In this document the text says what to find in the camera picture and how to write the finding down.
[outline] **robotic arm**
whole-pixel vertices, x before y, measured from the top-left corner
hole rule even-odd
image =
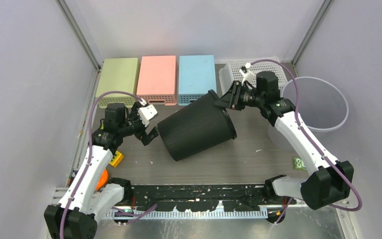
[[[157,114],[153,105],[143,106],[139,102],[135,102],[130,113],[123,103],[113,103],[107,106],[99,129],[92,133],[93,156],[90,163],[88,163],[90,150],[88,148],[77,174],[81,176],[75,177],[58,205],[49,205],[45,210],[45,221],[53,239],[60,238],[62,214],[74,189],[76,189],[76,193],[65,217],[65,239],[94,238],[97,224],[110,208],[120,201],[132,198],[130,181],[120,178],[110,179],[94,199],[92,199],[92,195],[102,172],[114,157],[124,137],[135,135],[143,145],[148,145],[159,135],[156,127],[149,134],[146,133],[149,121]]]
[[[289,196],[302,199],[316,210],[343,200],[349,196],[350,188],[336,171],[324,160],[295,121],[295,106],[289,99],[281,98],[278,78],[273,72],[259,72],[256,75],[257,87],[245,81],[251,74],[241,68],[243,83],[234,81],[226,94],[215,102],[216,106],[243,110],[246,106],[258,107],[261,115],[291,143],[304,161],[309,174],[308,179],[293,179],[286,175],[266,180],[265,190],[269,197]],[[298,115],[301,126],[305,126]],[[304,127],[313,141],[324,151],[336,167],[352,181],[354,168],[348,161],[340,162],[318,141],[308,127]]]

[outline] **salmon-colored bin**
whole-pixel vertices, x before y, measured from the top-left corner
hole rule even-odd
[[[176,56],[143,56],[137,95],[149,103],[177,104]]]

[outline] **gray wall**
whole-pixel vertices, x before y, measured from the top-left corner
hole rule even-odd
[[[297,70],[347,97],[348,121],[325,144],[355,167],[364,200],[353,214],[360,238],[382,238],[382,1],[335,1]]]
[[[96,55],[291,60],[322,0],[68,0]]]
[[[0,0],[0,239],[44,238],[95,77],[55,1]]]

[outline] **light blue basket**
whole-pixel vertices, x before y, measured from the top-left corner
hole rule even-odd
[[[209,90],[216,90],[214,56],[180,56],[178,105],[187,106]]]

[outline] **black bucket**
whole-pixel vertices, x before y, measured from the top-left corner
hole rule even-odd
[[[175,161],[236,138],[224,108],[214,106],[217,94],[207,94],[158,123],[160,137]]]

